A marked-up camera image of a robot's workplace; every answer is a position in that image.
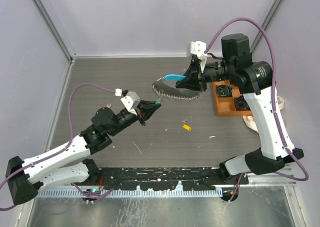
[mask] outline wooden tray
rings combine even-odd
[[[218,97],[216,88],[220,85],[230,86],[233,89],[232,97]],[[239,88],[230,84],[229,80],[213,82],[212,92],[215,114],[217,116],[252,116],[252,112],[250,110],[236,110],[235,99],[241,94]]]

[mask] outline blue object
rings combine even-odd
[[[171,74],[167,74],[167,75],[164,77],[164,80],[165,80],[165,81],[182,81],[184,78],[185,78],[184,75],[171,73]]]

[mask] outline yellow object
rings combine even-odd
[[[186,124],[183,124],[182,128],[184,128],[187,131],[191,131],[192,130],[192,128],[189,125],[186,125]]]

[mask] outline black mounting plate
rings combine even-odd
[[[181,181],[184,191],[215,190],[215,185],[235,185],[233,176],[228,181],[219,178],[218,169],[212,167],[103,167],[100,170],[103,177],[102,186],[105,190],[115,188],[123,191],[134,191],[140,186],[142,191],[174,190]],[[240,184],[247,185],[248,177],[242,177]],[[98,186],[96,183],[82,182],[78,185]]]

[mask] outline metal floor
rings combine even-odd
[[[242,187],[218,197],[36,198],[27,227],[293,227],[283,187]]]
[[[156,100],[152,83],[166,74],[182,74],[188,67],[189,60],[182,57],[77,59],[66,98],[77,85],[91,82],[135,91],[142,100]],[[69,139],[67,102],[61,110],[52,148]],[[124,108],[120,98],[111,93],[93,87],[79,89],[71,111],[75,133],[85,130],[96,111],[107,104],[116,114]],[[186,117],[192,131],[182,128]],[[99,167],[217,167],[260,146],[258,134],[247,128],[241,117],[214,115],[211,91],[194,102],[164,99],[146,124],[136,122],[111,137],[113,144],[92,155],[92,159]]]

